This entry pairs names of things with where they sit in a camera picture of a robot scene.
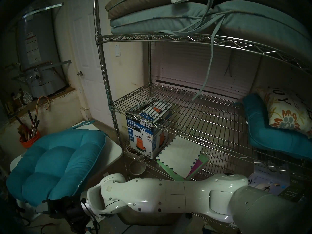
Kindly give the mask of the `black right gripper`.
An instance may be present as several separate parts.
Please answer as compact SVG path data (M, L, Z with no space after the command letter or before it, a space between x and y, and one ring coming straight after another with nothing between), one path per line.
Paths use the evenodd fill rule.
M53 219L64 219L76 234L85 234L86 226L91 221L82 207L80 196L63 197L56 200L44 200L36 207L36 213L49 214Z

